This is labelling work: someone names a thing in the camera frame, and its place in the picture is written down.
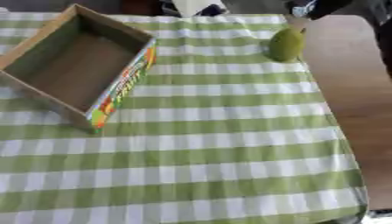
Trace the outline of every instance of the cardboard box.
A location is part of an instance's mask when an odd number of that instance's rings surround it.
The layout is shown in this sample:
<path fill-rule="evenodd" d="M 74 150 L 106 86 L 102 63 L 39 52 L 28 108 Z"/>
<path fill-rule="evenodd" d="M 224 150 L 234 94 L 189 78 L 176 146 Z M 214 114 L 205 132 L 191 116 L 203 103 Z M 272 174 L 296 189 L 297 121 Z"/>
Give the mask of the cardboard box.
<path fill-rule="evenodd" d="M 155 61 L 156 40 L 77 4 L 0 59 L 0 77 L 73 124 L 99 130 Z"/>

